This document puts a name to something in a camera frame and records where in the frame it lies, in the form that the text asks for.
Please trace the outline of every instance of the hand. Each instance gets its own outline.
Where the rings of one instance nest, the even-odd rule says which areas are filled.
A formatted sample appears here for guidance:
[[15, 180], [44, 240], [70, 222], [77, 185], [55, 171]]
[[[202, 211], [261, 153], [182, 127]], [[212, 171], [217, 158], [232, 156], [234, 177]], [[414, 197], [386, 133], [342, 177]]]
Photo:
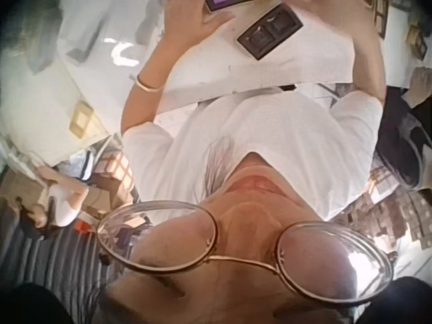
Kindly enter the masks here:
[[370, 31], [376, 34], [372, 12], [364, 0], [282, 0], [282, 2], [317, 16], [326, 24], [352, 38]]
[[184, 53], [235, 17], [230, 12], [207, 17], [203, 9], [204, 0], [167, 0], [163, 41]]
[[415, 108], [432, 95], [432, 70], [416, 67], [411, 77], [410, 90], [403, 96], [411, 108]]
[[57, 172], [47, 166], [38, 167], [36, 171], [40, 177], [46, 180], [55, 180], [57, 177]]

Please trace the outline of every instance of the glasses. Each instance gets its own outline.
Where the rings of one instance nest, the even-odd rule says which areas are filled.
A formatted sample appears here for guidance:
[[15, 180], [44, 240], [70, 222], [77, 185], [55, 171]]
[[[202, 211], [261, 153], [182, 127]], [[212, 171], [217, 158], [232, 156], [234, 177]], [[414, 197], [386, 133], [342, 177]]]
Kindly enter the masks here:
[[97, 228], [97, 239], [107, 254], [139, 273], [161, 276], [211, 261], [242, 263], [266, 269], [288, 289], [333, 306], [369, 302], [393, 279], [386, 255], [340, 225], [304, 221], [287, 227], [276, 238], [268, 262], [218, 254], [219, 232], [220, 225], [206, 209], [158, 200], [108, 214]]

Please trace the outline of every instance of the woman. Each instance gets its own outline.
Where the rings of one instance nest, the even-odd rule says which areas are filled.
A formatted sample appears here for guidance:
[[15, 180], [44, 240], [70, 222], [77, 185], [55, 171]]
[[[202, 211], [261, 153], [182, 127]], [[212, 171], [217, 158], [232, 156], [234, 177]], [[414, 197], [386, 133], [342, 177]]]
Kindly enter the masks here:
[[50, 167], [39, 167], [37, 172], [50, 184], [48, 209], [41, 204], [34, 204], [27, 209], [20, 197], [17, 197], [16, 203], [24, 234], [40, 240], [52, 236], [59, 227], [68, 226], [75, 220], [87, 197], [88, 188], [86, 184], [62, 175]]
[[[320, 227], [359, 196], [368, 181], [385, 98], [383, 58], [372, 17], [360, 0], [286, 0], [352, 37], [356, 90], [330, 111], [297, 92], [233, 94], [199, 106], [172, 138], [153, 123], [172, 68], [191, 47], [234, 19], [230, 13], [203, 17], [203, 3], [167, 2], [163, 38], [139, 73], [121, 120], [141, 199], [188, 204], [148, 202], [101, 224], [104, 249], [132, 270], [150, 275], [127, 271], [111, 284], [101, 298], [98, 319], [342, 323], [346, 311], [310, 301], [304, 296], [313, 294], [304, 291], [332, 301], [352, 296], [356, 282], [345, 246], [322, 233], [307, 240], [290, 236], [287, 250], [275, 245], [296, 224], [312, 221]], [[177, 217], [161, 211], [161, 205], [196, 212]], [[154, 227], [132, 241], [138, 246], [129, 262], [130, 250], [118, 257], [115, 231], [126, 224], [120, 217], [139, 212], [140, 206]], [[205, 219], [213, 225], [204, 224]], [[127, 225], [141, 222], [135, 217]], [[191, 260], [201, 246], [217, 256]], [[287, 252], [290, 258], [284, 259]], [[283, 259], [279, 267], [298, 265], [293, 281], [308, 274], [303, 293], [287, 290], [281, 271], [267, 266], [275, 262], [275, 253]]]

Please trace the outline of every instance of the sleeve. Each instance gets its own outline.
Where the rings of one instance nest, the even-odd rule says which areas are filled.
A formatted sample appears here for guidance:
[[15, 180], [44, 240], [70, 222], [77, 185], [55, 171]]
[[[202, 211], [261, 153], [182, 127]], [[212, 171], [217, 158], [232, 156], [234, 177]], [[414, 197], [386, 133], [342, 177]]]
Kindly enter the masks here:
[[172, 143], [171, 135], [151, 122], [130, 128], [123, 135], [125, 152], [142, 199], [153, 198], [149, 184], [155, 183]]
[[330, 114], [340, 125], [357, 159], [371, 160], [383, 116], [379, 100], [363, 91], [354, 91], [338, 101]]

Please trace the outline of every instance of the bracelet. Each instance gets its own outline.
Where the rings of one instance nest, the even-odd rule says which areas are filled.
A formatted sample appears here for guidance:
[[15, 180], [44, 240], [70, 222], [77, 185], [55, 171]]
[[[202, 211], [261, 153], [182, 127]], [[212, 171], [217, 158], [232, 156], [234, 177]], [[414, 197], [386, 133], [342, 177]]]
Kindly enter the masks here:
[[165, 87], [165, 85], [159, 87], [159, 88], [151, 88], [150, 86], [146, 86], [145, 84], [143, 84], [139, 77], [137, 76], [135, 79], [135, 84], [137, 86], [139, 86], [141, 88], [141, 90], [144, 90], [146, 92], [161, 92], [163, 90], [163, 88]]

